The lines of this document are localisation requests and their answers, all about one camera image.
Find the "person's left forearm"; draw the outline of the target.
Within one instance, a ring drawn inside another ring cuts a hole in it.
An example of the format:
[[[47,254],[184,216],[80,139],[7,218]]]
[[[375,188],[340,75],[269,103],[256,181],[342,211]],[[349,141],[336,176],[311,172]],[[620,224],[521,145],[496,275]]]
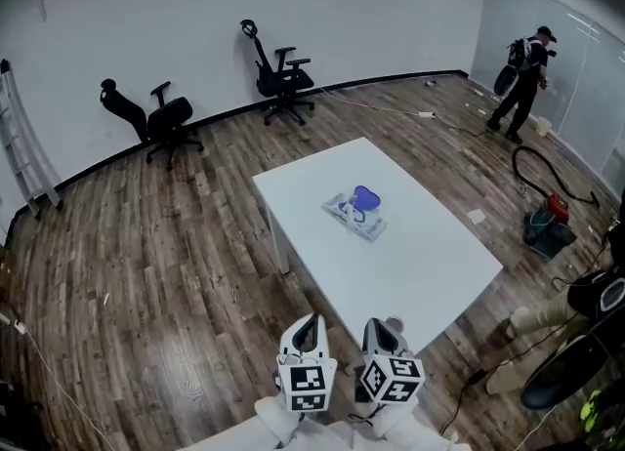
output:
[[[178,451],[273,451],[287,445],[299,426],[299,416],[285,409],[284,398],[264,397],[254,408],[252,418]]]

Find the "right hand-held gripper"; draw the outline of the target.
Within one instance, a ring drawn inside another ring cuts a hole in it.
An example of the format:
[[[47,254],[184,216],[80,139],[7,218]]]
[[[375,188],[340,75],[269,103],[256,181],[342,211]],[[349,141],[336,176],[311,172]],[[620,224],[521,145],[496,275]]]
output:
[[[398,317],[371,318],[363,332],[364,350],[408,350]],[[375,403],[407,403],[425,383],[420,359],[366,352],[360,382]]]

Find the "upright black office chair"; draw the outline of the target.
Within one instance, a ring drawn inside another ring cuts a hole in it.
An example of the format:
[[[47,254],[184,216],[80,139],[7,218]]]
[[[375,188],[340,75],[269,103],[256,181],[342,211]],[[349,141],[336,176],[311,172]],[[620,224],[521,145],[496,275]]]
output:
[[[282,110],[287,110],[293,119],[300,125],[306,124],[306,120],[296,111],[296,106],[307,106],[310,111],[315,110],[315,104],[298,99],[301,91],[311,89],[314,86],[312,79],[301,68],[303,64],[310,63],[309,58],[288,61],[286,55],[294,52],[295,47],[283,47],[276,49],[278,67],[273,69],[265,53],[262,42],[258,37],[258,27],[252,20],[242,20],[240,23],[243,33],[254,42],[259,60],[255,61],[259,74],[256,87],[259,93],[268,99],[273,99],[274,104],[264,117],[264,124],[269,126],[272,118]]]

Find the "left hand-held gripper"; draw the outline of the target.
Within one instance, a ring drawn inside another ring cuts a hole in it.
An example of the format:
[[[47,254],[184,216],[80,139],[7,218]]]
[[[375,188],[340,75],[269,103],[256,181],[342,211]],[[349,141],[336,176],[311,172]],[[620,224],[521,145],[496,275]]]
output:
[[[312,413],[328,409],[337,360],[329,356],[327,343],[326,321],[319,313],[297,319],[282,334],[275,384],[287,411]]]

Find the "reclined black office chair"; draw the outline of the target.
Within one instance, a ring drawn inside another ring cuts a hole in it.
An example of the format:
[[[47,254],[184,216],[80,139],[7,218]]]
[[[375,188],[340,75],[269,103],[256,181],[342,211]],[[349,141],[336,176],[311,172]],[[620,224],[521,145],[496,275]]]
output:
[[[201,141],[188,137],[184,124],[193,115],[189,101],[184,97],[165,102],[164,92],[171,85],[170,81],[153,89],[150,94],[156,96],[158,108],[150,115],[134,102],[124,97],[118,90],[116,82],[107,78],[101,83],[100,102],[110,113],[128,122],[135,130],[142,143],[152,142],[156,147],[146,156],[146,163],[150,164],[152,156],[161,150],[168,151],[166,170],[173,170],[175,150],[181,145],[193,145],[198,152],[204,150]]]

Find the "neon yellow item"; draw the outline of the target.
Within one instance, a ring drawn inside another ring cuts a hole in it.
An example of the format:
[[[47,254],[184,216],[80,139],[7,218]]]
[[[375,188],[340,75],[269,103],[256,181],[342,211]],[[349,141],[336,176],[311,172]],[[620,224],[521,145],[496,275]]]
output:
[[[580,410],[579,420],[583,424],[586,433],[592,431],[599,416],[599,401],[601,395],[602,392],[600,390],[594,390]]]

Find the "white table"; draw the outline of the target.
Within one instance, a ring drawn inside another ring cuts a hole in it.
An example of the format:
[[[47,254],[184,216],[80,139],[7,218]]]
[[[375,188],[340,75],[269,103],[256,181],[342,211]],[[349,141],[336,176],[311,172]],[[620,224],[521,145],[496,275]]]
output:
[[[275,260],[293,251],[345,328],[361,340],[368,319],[399,318],[418,352],[453,323],[501,264],[424,187],[365,138],[256,175]],[[322,208],[362,185],[381,199],[386,229],[373,242]]]

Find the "aluminium ladder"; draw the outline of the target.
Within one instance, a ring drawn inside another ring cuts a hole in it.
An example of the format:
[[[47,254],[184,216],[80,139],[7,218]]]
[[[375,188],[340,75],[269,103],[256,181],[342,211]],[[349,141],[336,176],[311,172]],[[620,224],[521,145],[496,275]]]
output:
[[[47,198],[57,210],[63,208],[55,189],[57,174],[30,124],[6,59],[0,61],[0,150],[36,221],[41,219],[40,198]]]

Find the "person's right forearm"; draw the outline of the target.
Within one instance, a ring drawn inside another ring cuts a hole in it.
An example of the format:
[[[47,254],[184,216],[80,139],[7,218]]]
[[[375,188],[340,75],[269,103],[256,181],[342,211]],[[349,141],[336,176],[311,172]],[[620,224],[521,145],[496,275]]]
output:
[[[420,422],[415,417],[418,404],[416,395],[400,404],[358,404],[363,415],[352,414],[350,420],[369,426],[378,443],[392,445],[397,451],[473,451],[469,444],[458,441],[456,433],[446,438]]]

